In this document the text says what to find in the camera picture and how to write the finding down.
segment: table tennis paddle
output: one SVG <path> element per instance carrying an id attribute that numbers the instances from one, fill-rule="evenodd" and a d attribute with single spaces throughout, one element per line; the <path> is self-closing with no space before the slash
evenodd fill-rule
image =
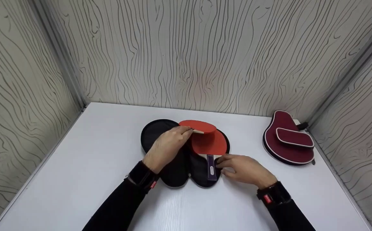
<path id="1" fill-rule="evenodd" d="M 212 133 L 193 134 L 191 137 L 193 151 L 207 160 L 208 180 L 217 180 L 215 159 L 225 155 L 227 141 L 219 130 Z"/>
<path id="2" fill-rule="evenodd" d="M 183 120 L 179 125 L 189 126 L 193 129 L 193 133 L 200 134 L 213 133 L 216 130 L 214 125 L 199 120 Z"/>

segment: red label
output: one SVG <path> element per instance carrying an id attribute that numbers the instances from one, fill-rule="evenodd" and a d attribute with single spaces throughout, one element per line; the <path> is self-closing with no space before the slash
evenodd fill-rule
<path id="1" fill-rule="evenodd" d="M 151 188 L 151 189 L 154 188 L 155 185 L 156 185 L 156 183 L 157 183 L 157 181 L 153 181 L 153 184 L 150 186 L 150 188 Z"/>
<path id="2" fill-rule="evenodd" d="M 265 202 L 267 202 L 267 204 L 271 203 L 271 199 L 268 195 L 264 195 L 264 199 L 265 199 Z"/>

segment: white tabletop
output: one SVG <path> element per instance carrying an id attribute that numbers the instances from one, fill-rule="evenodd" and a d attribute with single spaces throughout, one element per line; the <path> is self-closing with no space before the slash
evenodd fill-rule
<path id="1" fill-rule="evenodd" d="M 269 117 L 91 103 L 3 216 L 0 231 L 81 230 L 143 158 L 143 127 L 161 118 L 215 124 L 230 140 L 231 153 L 251 156 L 277 176 L 316 230 L 369 230 L 316 149 L 316 165 L 304 167 L 284 165 L 268 155 L 262 134 Z M 189 180 L 173 190 L 160 181 L 129 229 L 277 230 L 255 194 L 254 186 L 224 176 L 210 189 Z"/>

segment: metal frame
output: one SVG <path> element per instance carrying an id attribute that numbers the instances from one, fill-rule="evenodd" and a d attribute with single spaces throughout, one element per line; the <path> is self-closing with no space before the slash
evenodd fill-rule
<path id="1" fill-rule="evenodd" d="M 55 59 L 62 72 L 63 79 L 68 86 L 73 99 L 81 109 L 87 107 L 88 103 L 86 102 L 86 97 L 81 91 L 77 71 L 73 67 L 72 59 L 69 54 L 67 54 L 67 47 L 62 41 L 62 37 L 54 28 L 54 25 L 56 25 L 54 20 L 50 15 L 48 15 L 50 11 L 46 1 L 28 0 L 28 3 L 52 54 L 56 57 Z"/>
<path id="2" fill-rule="evenodd" d="M 322 116 L 334 100 L 347 88 L 349 83 L 353 81 L 360 70 L 364 67 L 366 62 L 372 57 L 372 36 L 361 48 L 358 54 L 352 59 L 351 63 L 341 73 L 338 80 L 334 83 L 333 87 L 328 91 L 325 99 L 313 111 L 307 122 L 310 128 L 315 125 L 315 122 Z"/>
<path id="3" fill-rule="evenodd" d="M 86 97 L 81 91 L 79 81 L 78 81 L 78 72 L 76 67 L 73 64 L 73 60 L 70 55 L 67 53 L 67 47 L 62 40 L 62 36 L 60 35 L 59 31 L 56 29 L 56 23 L 53 17 L 51 16 L 50 7 L 48 6 L 47 1 L 45 0 L 28 0 L 30 7 L 35 15 L 35 19 L 41 28 L 42 34 L 45 37 L 45 40 L 51 50 L 51 53 L 56 58 L 57 64 L 62 72 L 63 78 L 65 80 L 66 85 L 68 86 L 73 99 L 79 105 L 79 107 L 83 110 L 88 105 L 86 101 Z M 369 61 L 372 57 L 372 36 L 369 40 L 364 44 L 361 48 L 359 53 L 352 59 L 350 64 L 346 67 L 346 69 L 341 73 L 338 80 L 334 83 L 333 87 L 328 91 L 324 100 L 318 105 L 318 107 L 312 112 L 311 116 L 307 118 L 306 121 L 310 124 L 310 127 L 313 127 L 318 121 L 318 119 L 322 116 L 322 114 L 329 108 L 329 106 L 335 101 L 335 99 L 347 88 L 349 83 L 353 81 L 363 66 Z M 11 200 L 10 204 L 6 207 L 3 213 L 0 215 L 0 220 L 5 216 L 6 212 L 11 208 L 13 203 L 19 197 L 19 195 L 25 190 L 28 184 L 31 182 L 35 174 L 44 166 L 45 162 L 48 158 L 52 155 L 54 150 L 60 144 L 60 142 L 64 139 L 66 133 L 71 129 L 74 125 L 76 120 L 69 125 L 69 128 L 65 132 L 62 139 L 57 143 L 56 146 L 45 156 L 41 164 L 38 165 L 37 169 L 32 173 L 32 175 L 28 178 L 28 181 L 23 185 L 23 187 L 18 191 L 16 196 Z M 342 187 L 344 193 L 347 195 L 350 202 L 353 204 L 356 211 L 359 213 L 361 218 L 366 222 L 366 224 L 370 224 L 369 221 L 364 216 L 363 212 L 357 205 L 354 198 L 349 193 L 348 189 L 344 185 L 341 178 L 338 176 L 337 172 L 335 171 L 334 167 L 332 167 L 331 162 L 327 159 L 324 152 L 320 148 L 317 142 L 314 142 L 316 145 L 319 154 L 324 159 L 327 166 L 330 168 L 331 172 L 333 173 L 334 177 L 338 181 L 338 184 Z"/>

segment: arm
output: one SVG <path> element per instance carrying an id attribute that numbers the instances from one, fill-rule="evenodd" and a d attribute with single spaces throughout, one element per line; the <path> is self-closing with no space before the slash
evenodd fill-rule
<path id="1" fill-rule="evenodd" d="M 256 160 L 229 154 L 218 159 L 217 167 L 231 167 L 235 172 L 222 169 L 221 173 L 232 180 L 254 184 L 259 188 L 259 199 L 263 201 L 280 231 L 315 231 L 284 186 L 277 183 L 277 178 Z M 281 193 L 281 200 L 274 200 L 269 196 L 275 195 L 273 192 Z"/>
<path id="2" fill-rule="evenodd" d="M 174 159 L 191 135 L 190 127 L 180 126 L 159 136 L 144 159 L 103 202 L 83 231 L 127 230 L 136 209 L 154 187 L 153 181 L 146 179 L 152 177 L 157 180 L 156 176 L 162 168 Z"/>

